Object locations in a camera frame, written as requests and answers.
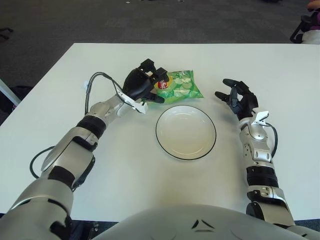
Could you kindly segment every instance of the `white table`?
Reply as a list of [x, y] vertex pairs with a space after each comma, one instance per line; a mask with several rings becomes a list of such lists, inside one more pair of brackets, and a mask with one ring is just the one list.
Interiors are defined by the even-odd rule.
[[[295, 220], [320, 218], [320, 47], [291, 44], [100, 44], [76, 43], [0, 127], [0, 212], [33, 181], [31, 158], [55, 145], [84, 115], [84, 81], [97, 72], [121, 85], [146, 58], [168, 71], [194, 70], [203, 99], [187, 100], [215, 124], [213, 150], [180, 162], [159, 146], [155, 126], [170, 105], [150, 105], [113, 122], [95, 151], [96, 163], [76, 190], [71, 217], [121, 221], [142, 210], [207, 204], [245, 212], [249, 200], [238, 119], [214, 91], [223, 78], [244, 81], [268, 109], [279, 134], [274, 165]], [[97, 78], [90, 104], [114, 95]], [[34, 165], [39, 173], [43, 157]]]

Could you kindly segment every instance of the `plate rim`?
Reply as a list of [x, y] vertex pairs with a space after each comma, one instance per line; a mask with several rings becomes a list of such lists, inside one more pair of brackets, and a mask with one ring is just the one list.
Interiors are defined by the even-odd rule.
[[[174, 156], [174, 155], [172, 155], [171, 153], [169, 153], [167, 150], [165, 150], [165, 148], [161, 145], [161, 143], [160, 143], [160, 141], [159, 141], [158, 134], [157, 134], [157, 126], [158, 126], [158, 122], [159, 122], [160, 118], [161, 118], [162, 115], [163, 115], [165, 112], [167, 112], [168, 110], [170, 110], [170, 109], [172, 109], [172, 108], [176, 108], [176, 107], [181, 107], [181, 106], [190, 107], [190, 108], [194, 108], [194, 109], [197, 109], [197, 110], [201, 111], [202, 113], [204, 113], [204, 114], [209, 118], [209, 120], [211, 121], [211, 123], [212, 123], [212, 125], [213, 125], [214, 133], [215, 133], [213, 145], [212, 145], [212, 147], [210, 148], [210, 150], [209, 150], [206, 154], [204, 154], [204, 155], [202, 155], [202, 156], [199, 156], [199, 157], [196, 157], [196, 158], [191, 158], [191, 159], [186, 159], [186, 158], [181, 158], [181, 157]], [[172, 157], [174, 157], [174, 158], [183, 160], [183, 161], [192, 161], [192, 160], [197, 160], [197, 159], [203, 158], [204, 156], [206, 156], [208, 153], [211, 152], [211, 150], [212, 150], [212, 149], [214, 148], [214, 146], [216, 145], [216, 141], [217, 141], [217, 130], [216, 130], [216, 125], [214, 124], [214, 122], [212, 121], [212, 119], [208, 116], [208, 114], [206, 114], [204, 111], [202, 111], [202, 110], [199, 109], [198, 107], [190, 106], [190, 105], [176, 105], [176, 106], [169, 107], [167, 110], [165, 110], [163, 113], [161, 113], [161, 115], [159, 116], [159, 118], [158, 118], [158, 120], [156, 121], [156, 124], [155, 124], [155, 136], [156, 136], [156, 140], [158, 141], [159, 145], [161, 146], [161, 148], [162, 148], [167, 154], [169, 154], [170, 156], [172, 156]]]

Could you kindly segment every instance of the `chip bag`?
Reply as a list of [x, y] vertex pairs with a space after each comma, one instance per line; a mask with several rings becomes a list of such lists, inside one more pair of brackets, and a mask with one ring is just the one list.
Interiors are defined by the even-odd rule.
[[194, 71], [173, 71], [167, 72], [167, 75], [168, 82], [162, 80], [154, 85], [156, 94], [164, 98], [164, 103], [172, 104], [187, 98], [204, 97], [195, 84]]

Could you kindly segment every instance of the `red logo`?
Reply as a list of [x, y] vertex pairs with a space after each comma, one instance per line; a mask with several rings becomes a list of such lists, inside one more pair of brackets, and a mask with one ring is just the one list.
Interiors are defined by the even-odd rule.
[[165, 82], [165, 80], [161, 80], [158, 82], [159, 89], [166, 89], [167, 87], [168, 87], [168, 84]]

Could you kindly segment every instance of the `white plate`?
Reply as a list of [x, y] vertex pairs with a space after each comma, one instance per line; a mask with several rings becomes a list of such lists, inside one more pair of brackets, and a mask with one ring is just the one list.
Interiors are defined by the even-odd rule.
[[167, 109], [155, 127], [156, 138], [170, 155], [195, 160], [208, 154], [216, 142], [216, 128], [203, 111], [186, 105]]

